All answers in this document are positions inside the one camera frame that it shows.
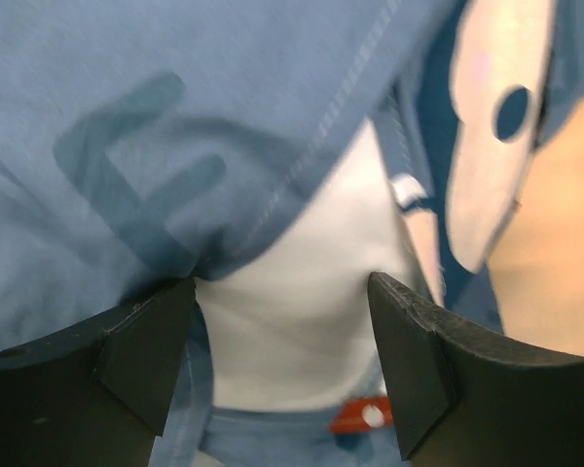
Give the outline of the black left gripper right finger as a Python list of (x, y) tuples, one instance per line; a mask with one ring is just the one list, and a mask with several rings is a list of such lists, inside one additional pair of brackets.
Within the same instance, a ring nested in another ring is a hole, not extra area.
[(584, 467), (584, 357), (516, 341), (374, 272), (368, 301), (401, 457)]

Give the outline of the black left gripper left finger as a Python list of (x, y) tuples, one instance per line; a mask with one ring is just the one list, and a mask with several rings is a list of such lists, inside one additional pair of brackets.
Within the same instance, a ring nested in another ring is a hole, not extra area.
[(164, 432), (195, 282), (171, 281), (0, 352), (0, 466), (148, 464)]

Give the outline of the white pillow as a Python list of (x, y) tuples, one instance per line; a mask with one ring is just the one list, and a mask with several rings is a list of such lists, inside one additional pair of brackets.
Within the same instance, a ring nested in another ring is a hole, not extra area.
[(384, 393), (366, 293), (374, 271), (420, 283), (376, 130), (365, 123), (264, 254), (223, 279), (198, 283), (214, 405), (310, 411)]

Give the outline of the blue letter-print pillowcase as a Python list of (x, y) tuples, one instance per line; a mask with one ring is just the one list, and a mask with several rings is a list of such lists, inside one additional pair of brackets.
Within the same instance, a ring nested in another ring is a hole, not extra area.
[(386, 390), (213, 402), (200, 281), (264, 254), (365, 123), (420, 269), (494, 330), (486, 266), (584, 95), (584, 1), (0, 1), (0, 352), (191, 278), (150, 466), (398, 466)]

